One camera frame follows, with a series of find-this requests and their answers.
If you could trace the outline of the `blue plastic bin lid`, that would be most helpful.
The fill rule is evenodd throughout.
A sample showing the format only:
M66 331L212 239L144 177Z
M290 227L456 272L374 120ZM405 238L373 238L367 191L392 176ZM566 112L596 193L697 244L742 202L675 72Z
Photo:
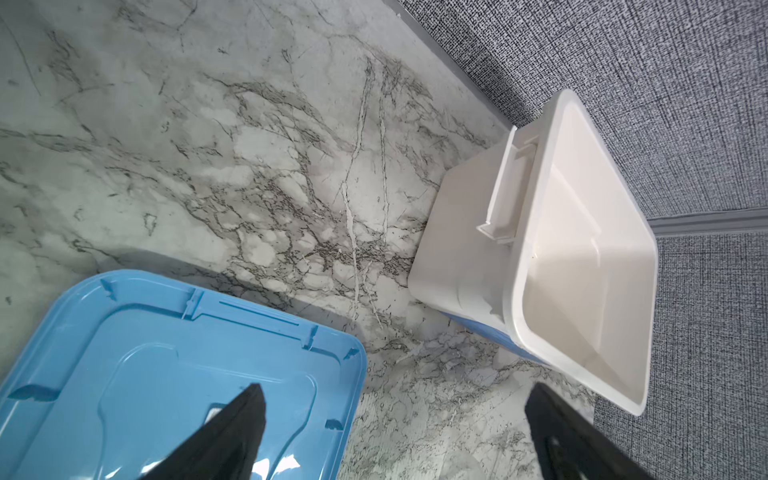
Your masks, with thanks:
M251 479L337 476L367 370L341 331L137 270L51 306L1 388L5 479L138 479L259 385Z

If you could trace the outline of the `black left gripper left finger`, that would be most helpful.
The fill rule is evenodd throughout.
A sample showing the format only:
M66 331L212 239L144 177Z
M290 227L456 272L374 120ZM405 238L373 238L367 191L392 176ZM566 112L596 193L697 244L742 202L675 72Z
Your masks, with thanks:
M249 479L266 424L262 388L251 384L143 477Z

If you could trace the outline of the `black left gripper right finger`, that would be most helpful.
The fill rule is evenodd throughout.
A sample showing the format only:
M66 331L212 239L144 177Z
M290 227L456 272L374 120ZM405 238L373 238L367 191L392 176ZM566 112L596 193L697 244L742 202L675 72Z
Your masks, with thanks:
M531 390L525 415L545 479L650 477L543 383Z

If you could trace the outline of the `white plastic storage bin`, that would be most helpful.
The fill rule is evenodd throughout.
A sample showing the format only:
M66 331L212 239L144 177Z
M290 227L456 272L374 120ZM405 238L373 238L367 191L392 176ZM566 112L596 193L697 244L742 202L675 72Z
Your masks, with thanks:
M632 415L650 381L655 235L577 94L448 170L413 297Z

